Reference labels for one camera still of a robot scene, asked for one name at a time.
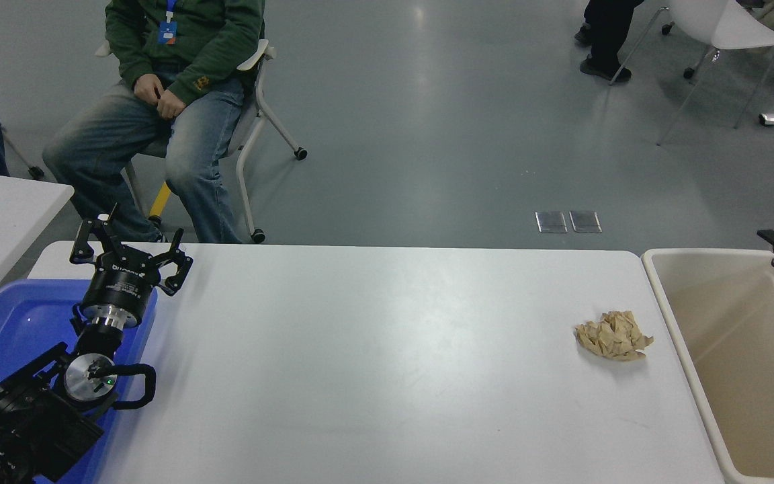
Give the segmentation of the person's left hand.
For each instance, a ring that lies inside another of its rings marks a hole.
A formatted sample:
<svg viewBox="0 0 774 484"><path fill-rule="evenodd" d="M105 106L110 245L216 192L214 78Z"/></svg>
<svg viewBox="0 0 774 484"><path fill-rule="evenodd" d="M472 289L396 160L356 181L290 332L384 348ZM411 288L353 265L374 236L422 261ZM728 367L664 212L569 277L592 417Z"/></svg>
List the person's left hand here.
<svg viewBox="0 0 774 484"><path fill-rule="evenodd" d="M179 114L181 114L187 104L182 101L179 96L175 95L168 89L166 91L156 91L154 94L154 101L156 101L157 113L159 113L160 119L172 120Z"/></svg>

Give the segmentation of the person's right hand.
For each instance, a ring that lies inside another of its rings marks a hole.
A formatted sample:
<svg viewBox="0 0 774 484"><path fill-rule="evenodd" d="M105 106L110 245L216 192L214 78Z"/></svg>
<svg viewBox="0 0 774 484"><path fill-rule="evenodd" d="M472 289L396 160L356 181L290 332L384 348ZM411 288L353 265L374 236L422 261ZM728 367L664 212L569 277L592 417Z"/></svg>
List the person's right hand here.
<svg viewBox="0 0 774 484"><path fill-rule="evenodd" d="M133 83L133 93L135 96L150 106L157 106L159 104L163 92L162 82L154 73L141 75Z"/></svg>

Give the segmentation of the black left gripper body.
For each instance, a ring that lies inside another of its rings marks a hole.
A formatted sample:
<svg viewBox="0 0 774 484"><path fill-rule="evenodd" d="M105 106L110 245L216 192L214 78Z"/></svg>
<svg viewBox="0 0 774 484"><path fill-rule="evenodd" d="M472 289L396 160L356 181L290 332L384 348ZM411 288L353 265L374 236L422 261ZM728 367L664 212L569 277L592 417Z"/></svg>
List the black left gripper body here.
<svg viewBox="0 0 774 484"><path fill-rule="evenodd" d="M132 269L113 256L101 256L95 261L95 273L80 312L92 318L104 307L117 307L129 313L130 318L142 318L157 284L159 269L148 267L147 261L137 260Z"/></svg>

